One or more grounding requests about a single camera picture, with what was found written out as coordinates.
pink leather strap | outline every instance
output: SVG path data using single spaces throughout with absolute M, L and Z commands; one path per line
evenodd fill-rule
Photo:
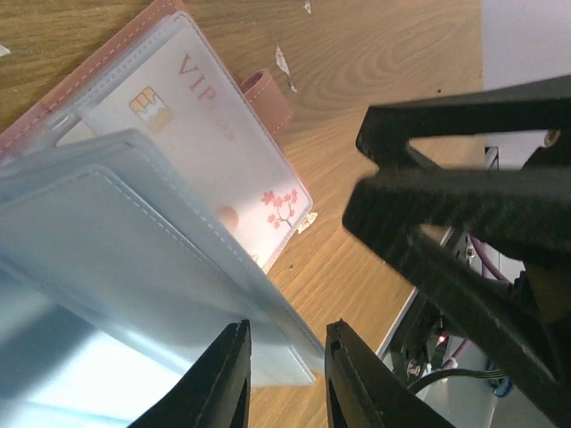
M 12 150 L 19 150 L 27 134 L 33 132 L 52 112 L 60 109 L 110 61 L 137 41 L 146 29 L 164 16 L 180 10 L 188 12 L 182 0 L 155 0 L 149 4 L 134 20 L 0 134 L 0 159 Z M 287 100 L 269 71 L 256 71 L 240 88 L 261 123 L 273 136 L 293 117 Z

card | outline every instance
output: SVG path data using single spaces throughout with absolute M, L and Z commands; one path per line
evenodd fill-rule
M 98 135 L 135 128 L 149 136 L 267 267 L 309 211 L 310 197 L 209 49 L 186 21 L 119 84 L 99 86 L 97 102 L 79 114 Z

light blue wallet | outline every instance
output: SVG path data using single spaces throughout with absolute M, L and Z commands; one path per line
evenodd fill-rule
M 313 383 L 323 345 L 191 185 L 132 130 L 7 164 L 0 267 L 181 374 L 250 319 L 252 384 Z

white scratch mark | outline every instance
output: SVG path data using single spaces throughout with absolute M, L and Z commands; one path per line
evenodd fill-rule
M 287 75 L 287 83 L 292 91 L 297 93 L 297 87 L 295 87 L 292 81 L 292 75 L 289 72 L 289 67 L 287 66 L 286 58 L 279 46 L 276 46 L 276 64 L 280 70 L 282 70 Z
M 8 55 L 10 53 L 10 49 L 0 45 L 0 56 Z
M 310 212 L 304 219 L 303 222 L 297 227 L 297 233 L 300 234 L 305 229 L 313 224 L 315 219 L 318 217 L 317 212 Z

wooden surface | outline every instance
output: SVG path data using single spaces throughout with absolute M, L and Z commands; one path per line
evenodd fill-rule
M 146 0 L 0 0 L 0 130 L 125 25 Z M 481 88 L 478 0 L 202 0 L 191 13 L 228 68 L 268 67 L 294 107 L 278 138 L 310 188 L 316 222 L 296 235 L 271 279 L 325 340 L 342 317 L 376 349 L 410 286 L 341 225 L 356 179 L 373 166 L 354 147 L 370 103 Z M 283 51 L 298 93 L 277 68 Z M 479 163 L 470 139 L 421 150 L 443 165 Z M 251 427 L 327 426 L 323 376 L 307 388 L 252 392 Z

